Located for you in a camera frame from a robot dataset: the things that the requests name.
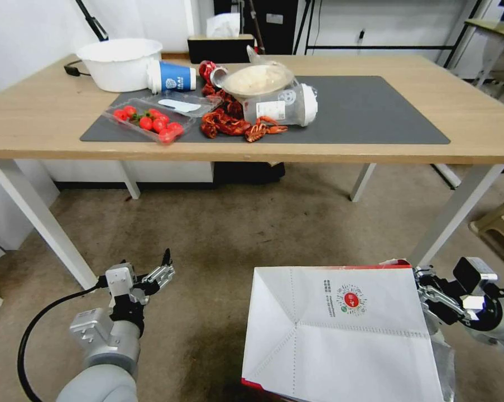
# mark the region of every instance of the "gray desk mat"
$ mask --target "gray desk mat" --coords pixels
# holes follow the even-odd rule
[[[261,143],[317,144],[448,144],[449,139],[380,76],[299,76],[317,89],[319,112],[307,127],[268,135]],[[201,96],[201,88],[195,91]],[[123,93],[112,103],[151,96],[149,90]],[[243,142],[243,137],[219,134],[206,138],[198,119],[179,142]],[[150,142],[150,139],[99,117],[81,141]]]

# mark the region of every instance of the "blue paper cup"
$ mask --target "blue paper cup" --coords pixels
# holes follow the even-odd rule
[[[196,69],[151,60],[147,66],[147,86],[154,94],[161,91],[196,89]]]

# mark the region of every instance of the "cherry tomato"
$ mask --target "cherry tomato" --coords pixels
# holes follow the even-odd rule
[[[133,114],[136,113],[136,108],[131,105],[127,105],[123,108],[123,111],[127,113],[128,117],[133,117]]]
[[[183,134],[183,126],[177,122],[171,122],[167,124],[166,127],[168,130],[172,130],[176,136]]]
[[[152,119],[159,118],[159,115],[161,114],[161,112],[159,112],[157,109],[149,109],[147,112],[150,114],[150,117]]]
[[[138,122],[138,125],[140,126],[140,128],[143,128],[144,130],[148,130],[148,131],[151,131],[151,129],[153,128],[153,122],[151,121],[151,119],[149,117],[142,117],[140,119],[140,121]]]
[[[166,124],[170,123],[170,117],[161,112],[159,112],[159,116],[157,118],[163,120]]]
[[[162,119],[153,120],[153,130],[155,132],[161,132],[163,128],[166,128],[166,123]]]
[[[175,134],[172,132],[172,130],[168,128],[163,128],[159,132],[159,139],[161,140],[162,143],[172,143],[175,138]]]
[[[112,114],[118,120],[127,120],[127,113],[121,109],[116,109]]]

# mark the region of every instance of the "black box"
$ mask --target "black box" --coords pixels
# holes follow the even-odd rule
[[[191,36],[188,38],[190,61],[194,64],[203,60],[215,63],[249,63],[246,46],[253,48],[254,41],[254,37],[248,33],[229,38]]]

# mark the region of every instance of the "gray carpet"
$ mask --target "gray carpet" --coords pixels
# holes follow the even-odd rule
[[[214,190],[66,190],[52,212],[97,274],[121,259],[147,272],[171,247],[174,281],[146,308],[138,389],[141,401],[261,401],[242,387],[242,353],[254,266],[372,264],[407,256],[451,191],[430,166],[379,165],[362,200],[347,199],[360,165],[287,164],[268,185]],[[504,175],[472,212],[504,201]],[[480,256],[501,276],[504,263],[464,222],[433,263],[450,272]],[[0,259],[0,401],[24,401],[16,355],[29,320],[79,290],[37,233]],[[50,312],[27,350],[28,376],[54,400],[81,367],[69,337],[77,312],[106,307],[104,291]],[[457,352],[457,401],[504,401],[504,356],[459,326],[444,330]]]

